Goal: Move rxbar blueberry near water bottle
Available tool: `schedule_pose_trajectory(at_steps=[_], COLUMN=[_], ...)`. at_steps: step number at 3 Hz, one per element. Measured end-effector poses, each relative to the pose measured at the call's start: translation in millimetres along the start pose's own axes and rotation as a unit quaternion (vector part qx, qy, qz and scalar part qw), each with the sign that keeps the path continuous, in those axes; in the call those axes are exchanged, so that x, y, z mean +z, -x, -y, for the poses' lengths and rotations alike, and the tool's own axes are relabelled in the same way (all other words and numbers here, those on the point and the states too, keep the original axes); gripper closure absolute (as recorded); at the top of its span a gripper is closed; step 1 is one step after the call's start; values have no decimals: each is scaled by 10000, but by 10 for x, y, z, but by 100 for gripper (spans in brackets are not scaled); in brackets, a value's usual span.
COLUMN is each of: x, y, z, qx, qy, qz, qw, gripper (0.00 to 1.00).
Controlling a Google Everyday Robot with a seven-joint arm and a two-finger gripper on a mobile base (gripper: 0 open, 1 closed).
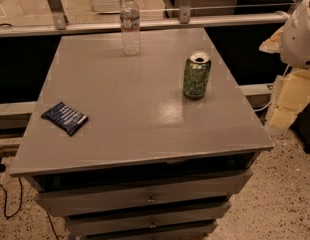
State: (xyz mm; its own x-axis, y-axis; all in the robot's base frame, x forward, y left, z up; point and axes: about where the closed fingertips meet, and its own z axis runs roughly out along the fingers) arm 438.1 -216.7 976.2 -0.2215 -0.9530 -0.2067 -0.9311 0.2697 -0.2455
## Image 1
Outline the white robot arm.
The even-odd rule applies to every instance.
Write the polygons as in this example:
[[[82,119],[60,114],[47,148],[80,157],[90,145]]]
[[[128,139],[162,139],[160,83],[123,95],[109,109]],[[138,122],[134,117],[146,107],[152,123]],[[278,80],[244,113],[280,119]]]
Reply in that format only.
[[[310,0],[303,0],[283,26],[281,61],[310,69]]]

